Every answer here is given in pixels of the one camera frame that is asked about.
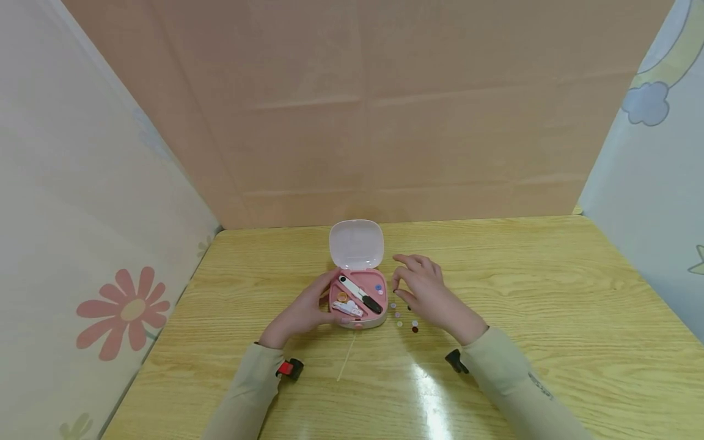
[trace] forearm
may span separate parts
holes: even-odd
[[[464,346],[461,360],[519,440],[592,439],[501,330],[492,327]]]
[[[252,344],[201,440],[256,440],[276,396],[281,350]]]

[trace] pink flower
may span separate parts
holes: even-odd
[[[76,347],[88,348],[105,333],[110,332],[98,358],[100,360],[115,359],[122,346],[122,336],[125,330],[129,329],[127,333],[132,350],[142,350],[147,337],[147,331],[142,322],[157,329],[163,327],[166,324],[166,316],[159,312],[165,312],[170,307],[168,301],[157,303],[166,290],[164,283],[157,284],[151,294],[149,293],[153,281],[154,269],[145,267],[139,276],[139,285],[135,293],[130,273],[127,269],[120,269],[115,274],[117,286],[105,284],[99,292],[100,296],[112,302],[91,299],[81,303],[76,309],[78,316],[83,318],[109,316],[108,319],[98,321],[81,332],[76,338]],[[149,336],[152,339],[155,338],[151,333]]]

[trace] printed logo on sleeve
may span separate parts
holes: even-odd
[[[530,377],[531,382],[533,382],[533,384],[537,386],[543,394],[549,397],[550,400],[554,399],[553,394],[549,392],[548,389],[530,371],[528,372],[528,377]]]

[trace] pink plastic case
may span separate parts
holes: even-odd
[[[342,269],[342,274],[382,307],[380,314],[372,312],[361,300],[350,295],[340,281],[335,280],[330,284],[328,296],[330,312],[340,317],[350,318],[350,323],[342,326],[349,329],[370,329],[380,326],[386,320],[386,312],[389,308],[386,279],[375,269],[384,257],[382,228],[371,220],[345,220],[332,227],[329,241],[330,256],[332,261]],[[332,303],[338,301],[337,297],[341,291],[362,310],[361,318],[355,318],[332,308]]]

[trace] open lid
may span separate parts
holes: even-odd
[[[384,257],[382,228],[371,220],[345,220],[330,230],[332,261],[343,269],[375,268]]]

